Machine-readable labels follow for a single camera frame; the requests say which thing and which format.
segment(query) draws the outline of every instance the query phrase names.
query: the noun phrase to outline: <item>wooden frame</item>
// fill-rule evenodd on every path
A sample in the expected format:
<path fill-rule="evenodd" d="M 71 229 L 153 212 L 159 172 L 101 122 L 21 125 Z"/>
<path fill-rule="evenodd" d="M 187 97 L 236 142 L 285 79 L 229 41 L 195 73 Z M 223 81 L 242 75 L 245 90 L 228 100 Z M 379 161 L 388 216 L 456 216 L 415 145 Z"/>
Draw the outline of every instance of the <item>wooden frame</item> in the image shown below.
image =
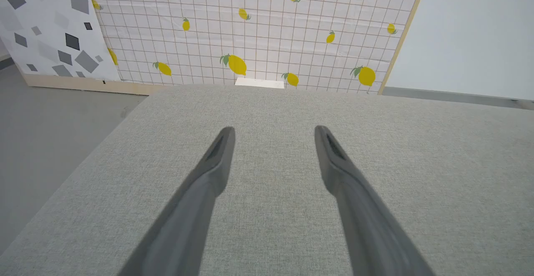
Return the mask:
<path fill-rule="evenodd" d="M 24 80 L 28 86 L 48 87 L 60 89 L 75 89 L 88 91 L 101 91 L 105 93 L 122 93 L 151 95 L 164 88 L 161 85 L 137 84 L 117 81 L 103 81 L 95 78 L 77 78 L 68 76 L 44 76 L 34 74 L 24 74 Z"/>
<path fill-rule="evenodd" d="M 384 80 L 378 90 L 378 94 L 382 95 L 382 92 L 385 88 L 385 84 L 389 79 L 389 74 L 393 69 L 393 65 L 397 60 L 398 53 L 403 45 L 404 39 L 406 39 L 406 34 L 410 29 L 410 24 L 412 24 L 413 17 L 415 16 L 417 7 L 421 0 L 415 0 L 410 16 L 408 16 L 408 22 L 404 28 L 404 32 L 401 35 L 399 44 L 395 53 L 393 54 L 393 59 L 389 64 L 388 70 L 385 74 Z M 48 87 L 48 88 L 60 88 L 60 89 L 75 89 L 75 90 L 88 90 L 88 91 L 101 91 L 107 93 L 123 93 L 123 94 L 136 94 L 136 95 L 150 95 L 156 91 L 162 89 L 164 86 L 152 85 L 152 84 L 136 84 L 129 82 L 118 82 L 118 81 L 103 81 L 97 80 L 94 78 L 75 78 L 75 77 L 65 77 L 65 76 L 48 76 L 48 75 L 32 75 L 23 73 L 22 69 L 19 68 L 20 73 L 23 75 L 24 80 L 28 86 L 35 87 Z"/>
<path fill-rule="evenodd" d="M 406 23 L 404 32 L 400 36 L 401 38 L 399 40 L 399 44 L 397 45 L 397 49 L 395 50 L 395 53 L 393 54 L 393 59 L 391 59 L 391 62 L 389 63 L 388 71 L 385 73 L 385 77 L 384 77 L 384 80 L 382 81 L 382 85 L 380 86 L 380 89 L 378 90 L 378 95 L 382 95 L 382 92 L 384 91 L 385 84 L 389 79 L 389 74 L 391 73 L 391 70 L 393 69 L 393 65 L 395 65 L 395 61 L 397 61 L 399 51 L 401 50 L 404 39 L 406 38 L 406 34 L 408 34 L 408 30 L 410 29 L 410 25 L 412 24 L 413 17 L 416 15 L 419 2 L 421 2 L 421 0 L 416 0 L 413 4 L 413 8 L 412 8 L 412 11 L 410 12 L 410 16 L 408 16 L 408 22 Z"/>

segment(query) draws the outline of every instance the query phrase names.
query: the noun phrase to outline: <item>gray floor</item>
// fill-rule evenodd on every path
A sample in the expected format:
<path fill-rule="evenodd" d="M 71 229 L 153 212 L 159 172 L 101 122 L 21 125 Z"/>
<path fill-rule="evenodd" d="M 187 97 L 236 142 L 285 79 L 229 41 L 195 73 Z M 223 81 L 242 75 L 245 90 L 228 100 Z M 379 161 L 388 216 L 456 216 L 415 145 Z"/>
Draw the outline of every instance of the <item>gray floor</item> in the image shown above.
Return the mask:
<path fill-rule="evenodd" d="M 0 71 L 0 254 L 144 96 L 26 86 Z"/>

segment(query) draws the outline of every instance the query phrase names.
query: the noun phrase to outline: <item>gray fabric surface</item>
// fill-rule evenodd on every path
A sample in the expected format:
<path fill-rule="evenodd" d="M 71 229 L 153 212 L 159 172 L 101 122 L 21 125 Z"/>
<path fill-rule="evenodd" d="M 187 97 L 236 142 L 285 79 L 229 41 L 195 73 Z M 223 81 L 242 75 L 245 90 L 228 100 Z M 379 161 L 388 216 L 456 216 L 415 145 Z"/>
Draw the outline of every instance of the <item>gray fabric surface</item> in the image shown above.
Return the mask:
<path fill-rule="evenodd" d="M 313 128 L 330 128 L 438 275 L 534 271 L 534 112 L 176 86 L 147 98 L 0 257 L 2 275 L 114 275 L 224 126 L 236 130 L 202 275 L 351 273 Z"/>

